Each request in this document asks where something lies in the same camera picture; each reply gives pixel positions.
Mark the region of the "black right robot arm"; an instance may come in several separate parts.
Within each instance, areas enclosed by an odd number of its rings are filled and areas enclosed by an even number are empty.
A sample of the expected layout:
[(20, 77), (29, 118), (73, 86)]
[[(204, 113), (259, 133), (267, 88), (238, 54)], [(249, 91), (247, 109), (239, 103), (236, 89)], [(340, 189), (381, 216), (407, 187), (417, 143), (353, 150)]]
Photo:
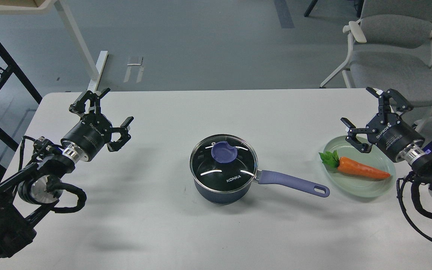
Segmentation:
[[(382, 91), (367, 87), (366, 90), (378, 99), (378, 111), (363, 128), (356, 128), (347, 118), (341, 121), (347, 127), (346, 141), (362, 153), (377, 148), (394, 163), (406, 161), (415, 179), (429, 185), (432, 197), (432, 146), (423, 149), (425, 139), (401, 115), (411, 111), (413, 105), (397, 90)], [(418, 188), (412, 192), (415, 209), (421, 215), (432, 219), (432, 213), (420, 205)]]

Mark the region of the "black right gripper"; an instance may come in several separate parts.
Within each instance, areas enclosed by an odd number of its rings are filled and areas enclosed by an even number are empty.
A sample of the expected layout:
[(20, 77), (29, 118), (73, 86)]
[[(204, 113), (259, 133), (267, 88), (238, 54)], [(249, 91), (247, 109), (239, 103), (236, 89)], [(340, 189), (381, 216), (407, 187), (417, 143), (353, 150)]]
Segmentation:
[[(361, 153), (370, 153), (372, 146), (376, 145), (391, 161), (403, 161), (403, 150), (412, 145), (420, 147), (425, 141), (401, 118), (414, 109), (413, 104), (392, 88), (383, 91), (366, 87), (366, 91), (378, 99), (378, 112), (363, 128), (356, 128), (348, 118), (342, 117), (340, 120), (348, 129), (346, 142)], [(361, 142), (358, 134), (367, 135), (367, 143)]]

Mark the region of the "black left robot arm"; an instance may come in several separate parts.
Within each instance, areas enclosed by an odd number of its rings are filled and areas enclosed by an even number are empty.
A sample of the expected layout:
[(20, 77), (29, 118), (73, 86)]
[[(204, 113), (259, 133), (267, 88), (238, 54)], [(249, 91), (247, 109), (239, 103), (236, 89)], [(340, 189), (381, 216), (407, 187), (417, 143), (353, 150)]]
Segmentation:
[(69, 107), (79, 122), (60, 144), (30, 138), (30, 161), (0, 183), (0, 258), (10, 258), (31, 244), (35, 226), (48, 213), (76, 213), (85, 206), (85, 191), (61, 180), (77, 162), (92, 161), (104, 146), (117, 152), (130, 140), (132, 116), (114, 127), (101, 112), (101, 99), (108, 92), (110, 88), (83, 92)]

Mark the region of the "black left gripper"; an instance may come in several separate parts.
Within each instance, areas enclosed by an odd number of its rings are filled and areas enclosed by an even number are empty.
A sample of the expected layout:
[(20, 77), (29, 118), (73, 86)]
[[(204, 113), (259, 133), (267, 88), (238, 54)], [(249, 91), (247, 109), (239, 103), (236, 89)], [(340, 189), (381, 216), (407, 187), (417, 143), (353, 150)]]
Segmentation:
[[(133, 116), (127, 117), (120, 127), (112, 127), (111, 122), (101, 113), (101, 99), (110, 92), (110, 88), (102, 91), (82, 93), (69, 106), (69, 111), (80, 117), (80, 121), (62, 137), (61, 145), (77, 145), (83, 151), (83, 161), (92, 161), (106, 144), (110, 152), (118, 152), (130, 139), (130, 124)], [(112, 134), (120, 138), (112, 141)]]

